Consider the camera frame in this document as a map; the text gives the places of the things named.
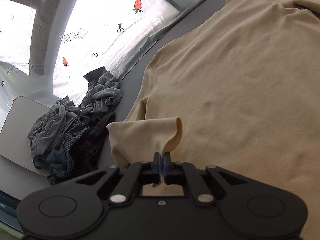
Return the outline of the white side panel board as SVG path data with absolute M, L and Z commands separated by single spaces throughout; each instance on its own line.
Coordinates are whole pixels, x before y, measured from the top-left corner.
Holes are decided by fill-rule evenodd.
M 19 96 L 13 101 L 1 130 L 1 156 L 42 176 L 46 176 L 48 171 L 35 168 L 28 133 L 34 122 L 48 110 L 47 106 Z

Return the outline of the grey crumpled garment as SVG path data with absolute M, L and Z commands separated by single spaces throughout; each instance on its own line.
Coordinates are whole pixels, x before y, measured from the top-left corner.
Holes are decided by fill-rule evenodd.
M 28 138 L 36 169 L 65 171 L 72 162 L 67 146 L 89 130 L 93 122 L 110 114 L 121 100 L 118 80 L 105 67 L 87 73 L 88 91 L 76 106 L 69 97 L 57 100 L 33 124 Z

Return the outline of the white printed backdrop sheet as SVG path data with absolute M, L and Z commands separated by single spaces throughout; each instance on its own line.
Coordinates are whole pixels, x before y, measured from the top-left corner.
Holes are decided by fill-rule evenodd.
M 1 119 L 18 96 L 79 104 L 87 72 L 120 75 L 202 1 L 1 0 Z

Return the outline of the dark clothes pile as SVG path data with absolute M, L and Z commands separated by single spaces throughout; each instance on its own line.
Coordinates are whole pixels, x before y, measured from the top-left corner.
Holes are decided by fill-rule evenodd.
M 52 186 L 97 170 L 107 136 L 106 126 L 115 118 L 114 112 L 99 116 L 92 126 L 75 120 L 51 150 L 33 158 L 35 167 L 49 171 L 47 180 Z

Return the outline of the beige long-sleeve shirt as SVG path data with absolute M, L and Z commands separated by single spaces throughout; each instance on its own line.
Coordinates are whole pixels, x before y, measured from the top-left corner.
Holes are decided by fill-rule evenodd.
M 115 163 L 169 152 L 300 196 L 319 239 L 319 0 L 226 0 L 161 48 L 126 119 L 107 126 Z

